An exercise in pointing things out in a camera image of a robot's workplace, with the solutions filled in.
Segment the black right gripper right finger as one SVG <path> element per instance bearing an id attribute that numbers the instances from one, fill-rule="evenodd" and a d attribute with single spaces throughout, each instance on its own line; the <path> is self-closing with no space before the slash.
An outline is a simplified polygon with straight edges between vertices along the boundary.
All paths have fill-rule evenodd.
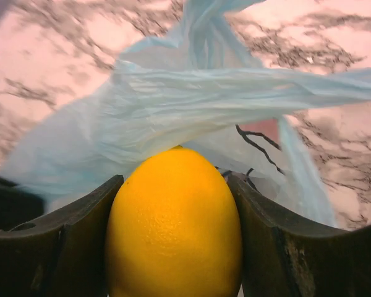
<path id="1" fill-rule="evenodd" d="M 371 225 L 317 223 L 267 199 L 235 175 L 245 296 L 371 296 Z"/>

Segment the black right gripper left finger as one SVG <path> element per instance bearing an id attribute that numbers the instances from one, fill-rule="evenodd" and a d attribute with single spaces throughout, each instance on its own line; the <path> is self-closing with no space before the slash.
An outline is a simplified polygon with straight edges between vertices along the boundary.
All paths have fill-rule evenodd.
<path id="1" fill-rule="evenodd" d="M 104 243 L 124 179 L 10 230 L 0 230 L 0 296 L 106 296 Z"/>

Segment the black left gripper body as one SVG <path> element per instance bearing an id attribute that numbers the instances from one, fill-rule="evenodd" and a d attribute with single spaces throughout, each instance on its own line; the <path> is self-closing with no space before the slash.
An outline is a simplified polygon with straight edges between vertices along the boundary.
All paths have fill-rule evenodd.
<path id="1" fill-rule="evenodd" d="M 45 203 L 41 197 L 17 188 L 17 184 L 0 177 L 0 230 L 10 230 L 19 224 L 43 215 Z"/>

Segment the yellow fake lemon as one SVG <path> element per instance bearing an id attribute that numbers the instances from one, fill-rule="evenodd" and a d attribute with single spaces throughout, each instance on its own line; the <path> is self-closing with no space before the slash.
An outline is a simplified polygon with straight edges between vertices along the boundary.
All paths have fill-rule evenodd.
<path id="1" fill-rule="evenodd" d="M 219 171 L 181 146 L 145 160 L 114 199 L 105 264 L 110 296 L 237 296 L 241 226 Z"/>

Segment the light blue plastic bag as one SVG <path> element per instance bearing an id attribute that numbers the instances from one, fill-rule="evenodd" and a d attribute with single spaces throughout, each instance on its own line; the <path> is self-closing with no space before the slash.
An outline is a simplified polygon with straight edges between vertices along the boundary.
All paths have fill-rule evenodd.
<path id="1" fill-rule="evenodd" d="M 45 200 L 82 196 L 182 144 L 247 175 L 265 197 L 328 226 L 320 175 L 286 116 L 371 101 L 371 68 L 333 75 L 269 69 L 224 18 L 251 1 L 187 1 L 163 37 L 125 49 L 110 77 L 37 124 L 0 176 Z"/>

